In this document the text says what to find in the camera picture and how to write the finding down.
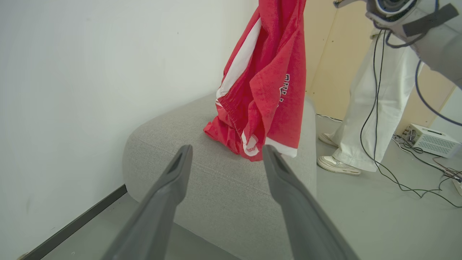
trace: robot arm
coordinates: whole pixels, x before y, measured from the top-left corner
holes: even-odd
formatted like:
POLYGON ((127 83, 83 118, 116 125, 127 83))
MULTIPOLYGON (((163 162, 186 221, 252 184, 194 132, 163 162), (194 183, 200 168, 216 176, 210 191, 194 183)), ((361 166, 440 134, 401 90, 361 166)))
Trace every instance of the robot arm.
MULTIPOLYGON (((336 0, 341 8, 358 0, 336 0)), ((366 17, 406 42, 432 70, 462 89, 462 1, 362 0, 366 17)))

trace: white pants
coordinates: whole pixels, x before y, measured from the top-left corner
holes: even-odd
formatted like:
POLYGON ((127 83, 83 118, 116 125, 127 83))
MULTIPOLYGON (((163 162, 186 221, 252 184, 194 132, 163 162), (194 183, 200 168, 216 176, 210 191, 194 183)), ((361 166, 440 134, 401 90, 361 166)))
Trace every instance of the white pants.
MULTIPOLYGON (((359 133, 367 116, 371 112, 376 95, 373 72, 373 55, 376 41, 376 75, 379 82, 380 63, 382 58, 383 35, 375 37, 366 54, 356 77, 350 86, 350 104, 340 127, 330 135, 332 141, 339 145, 333 154, 337 160, 361 170, 375 172, 377 167, 361 147, 359 133)), ((391 36, 391 44, 403 44, 398 38, 391 36)), ((385 45, 382 81, 378 102, 378 127, 376 161, 380 162, 388 147, 390 138, 398 126, 407 99, 415 84, 415 70, 419 58, 410 47, 393 49, 385 45)), ((374 157, 376 110, 371 114, 363 130, 363 144, 367 153, 374 157)))

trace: black baseboard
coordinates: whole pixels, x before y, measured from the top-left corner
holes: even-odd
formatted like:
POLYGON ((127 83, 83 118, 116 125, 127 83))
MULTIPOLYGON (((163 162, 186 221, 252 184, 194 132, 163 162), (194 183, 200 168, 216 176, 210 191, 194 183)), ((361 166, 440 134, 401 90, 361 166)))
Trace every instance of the black baseboard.
POLYGON ((63 243, 68 237, 74 234, 77 230, 87 224, 92 218, 96 217, 101 213, 105 208, 109 207, 112 203, 122 197, 123 194, 127 193, 127 188, 125 185, 118 188, 113 193, 109 194, 107 197, 102 199, 92 208, 87 210, 84 214, 80 215, 78 218, 74 219, 67 226, 62 228, 52 237, 43 242, 40 246, 32 250, 27 255, 20 258, 21 260, 39 260, 51 252, 59 244, 63 243))

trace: white wall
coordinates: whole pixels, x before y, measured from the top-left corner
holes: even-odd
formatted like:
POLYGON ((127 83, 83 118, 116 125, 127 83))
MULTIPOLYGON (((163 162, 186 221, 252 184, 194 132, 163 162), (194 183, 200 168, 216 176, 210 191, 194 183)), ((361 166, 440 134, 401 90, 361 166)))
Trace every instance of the white wall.
POLYGON ((0 259, 121 186, 128 135, 219 87, 256 6, 0 1, 0 259))
MULTIPOLYGON (((460 88, 456 87, 454 89, 454 92, 446 101, 440 113, 454 121, 462 122, 462 90, 460 88)), ((437 117, 430 128, 444 132, 459 142, 462 142, 462 126, 458 126, 441 117, 437 117)))

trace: sofa cushion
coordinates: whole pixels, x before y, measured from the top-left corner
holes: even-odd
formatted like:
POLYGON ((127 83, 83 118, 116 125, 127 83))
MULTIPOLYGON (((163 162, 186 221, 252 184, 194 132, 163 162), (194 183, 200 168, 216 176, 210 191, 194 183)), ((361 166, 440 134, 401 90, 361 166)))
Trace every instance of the sofa cushion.
MULTIPOLYGON (((280 206, 271 197, 262 162, 232 153, 202 131, 217 115, 208 95, 140 126, 129 137, 123 157, 128 193, 142 200, 177 150, 193 146, 186 198, 175 222, 243 259, 290 259, 291 249, 280 206)), ((316 195, 315 114, 305 102, 296 158, 284 157, 316 195)))

